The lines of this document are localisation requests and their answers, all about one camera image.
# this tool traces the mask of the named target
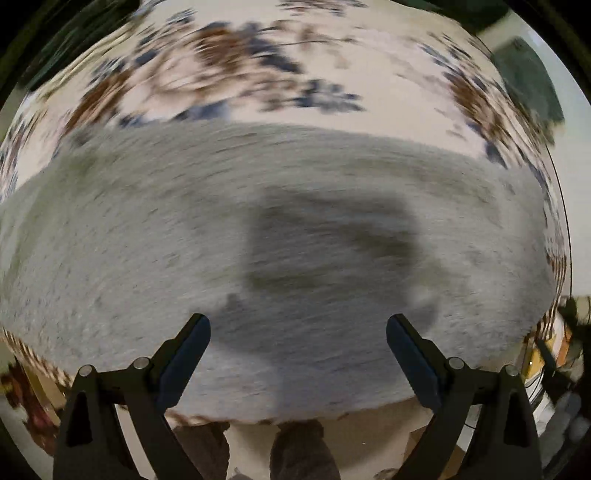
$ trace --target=floral bedspread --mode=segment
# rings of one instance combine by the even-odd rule
[[[150,0],[99,44],[23,101],[0,148],[0,200],[87,124],[224,118],[397,137],[530,169],[546,193],[561,292],[561,205],[544,130],[454,21],[379,0]]]

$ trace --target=cable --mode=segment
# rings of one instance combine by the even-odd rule
[[[548,145],[545,145],[546,151],[548,152],[548,156],[550,157],[550,161],[552,162],[552,168],[554,169],[554,175],[556,175],[556,182],[558,183],[558,190],[560,191],[560,199],[562,200],[562,208],[564,209],[564,222],[566,223],[566,234],[569,237],[569,263],[570,263],[570,292],[569,297],[572,298],[573,296],[573,245],[570,241],[570,227],[569,227],[569,216],[566,214],[566,204],[564,202],[564,194],[562,193],[562,185],[560,184],[560,179],[558,178],[558,171],[556,170],[556,165],[554,164],[554,159],[552,158],[552,154],[550,153],[550,149]]]
[[[544,378],[544,371],[542,370],[542,372],[540,373],[540,377],[538,379],[538,383],[536,384],[534,391],[531,393],[531,395],[527,398],[527,401],[530,402],[531,405],[531,399],[535,397],[535,391],[538,390],[538,387],[540,386],[540,384],[542,383],[542,379]]]

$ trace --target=metal screw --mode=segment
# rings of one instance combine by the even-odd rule
[[[447,360],[447,363],[449,363],[449,366],[452,367],[454,370],[461,370],[462,368],[464,368],[464,365],[466,365],[464,363],[464,360],[456,356],[449,358]]]
[[[92,373],[92,365],[85,365],[83,367],[80,367],[78,373],[81,377],[88,377],[88,375]]]
[[[150,364],[150,359],[149,358],[146,358],[144,356],[141,356],[141,357],[136,358],[134,360],[134,368],[137,368],[138,370],[143,370],[149,364]]]
[[[516,377],[519,375],[519,371],[513,365],[505,365],[505,372],[507,372],[507,375],[510,377]]]

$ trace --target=fleece blanket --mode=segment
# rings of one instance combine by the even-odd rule
[[[553,300],[530,169],[321,128],[89,128],[0,206],[0,319],[71,375],[150,356],[206,314],[212,341],[175,414],[403,400],[390,315],[476,366]]]
[[[524,168],[544,190],[555,291],[536,337],[547,340],[567,273],[545,147],[552,125],[513,103],[488,56],[450,18],[386,0],[143,0],[130,22],[24,99],[0,145],[0,203],[89,125],[329,128]],[[4,339],[31,368],[69,384],[10,331]]]

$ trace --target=green towel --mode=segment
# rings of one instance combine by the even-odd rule
[[[507,93],[543,124],[564,121],[564,114],[546,67],[523,38],[493,52],[491,60],[503,77]]]
[[[37,44],[43,40],[44,25],[47,19],[51,18],[59,9],[59,0],[45,1],[24,22],[18,34],[2,52],[0,56],[0,109],[36,51]]]
[[[436,12],[461,23],[476,34],[500,20],[509,12],[503,0],[393,0],[407,7]]]
[[[139,0],[94,0],[72,18],[37,54],[20,84],[36,90],[101,38],[124,25]]]

